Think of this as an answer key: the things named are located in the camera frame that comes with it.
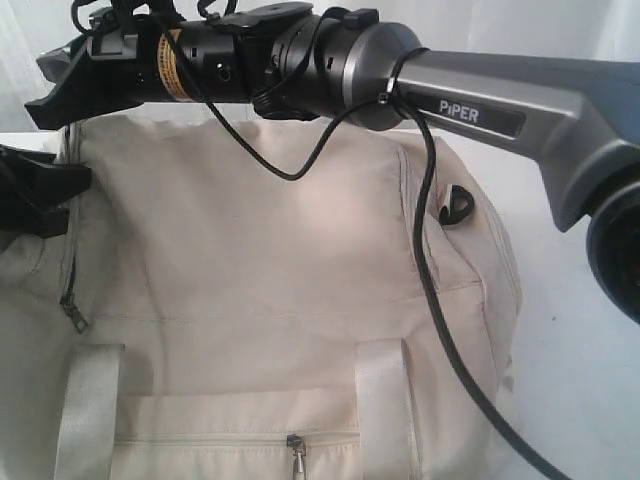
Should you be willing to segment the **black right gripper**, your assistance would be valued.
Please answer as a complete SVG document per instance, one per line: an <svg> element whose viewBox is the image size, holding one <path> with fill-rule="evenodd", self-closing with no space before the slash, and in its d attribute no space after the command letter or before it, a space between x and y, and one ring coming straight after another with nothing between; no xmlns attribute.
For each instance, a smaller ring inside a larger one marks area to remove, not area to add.
<svg viewBox="0 0 640 480"><path fill-rule="evenodd" d="M41 54L44 78L58 83L24 107L39 129L145 103L248 104L260 86L260 37L219 19L171 23L134 17L126 35L111 24Z"/></svg>

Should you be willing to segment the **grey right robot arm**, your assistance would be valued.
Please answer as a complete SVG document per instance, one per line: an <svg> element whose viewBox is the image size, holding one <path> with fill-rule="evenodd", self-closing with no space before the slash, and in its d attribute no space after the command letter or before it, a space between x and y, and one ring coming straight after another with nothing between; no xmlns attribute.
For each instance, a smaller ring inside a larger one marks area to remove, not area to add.
<svg viewBox="0 0 640 480"><path fill-rule="evenodd" d="M374 9L306 2L184 19L169 1L94 12L38 59L51 92L25 108L43 130L148 102L249 104L269 120L343 118L374 131L411 111L540 169L556 227L591 220L608 298L639 316L639 66L435 51Z"/></svg>

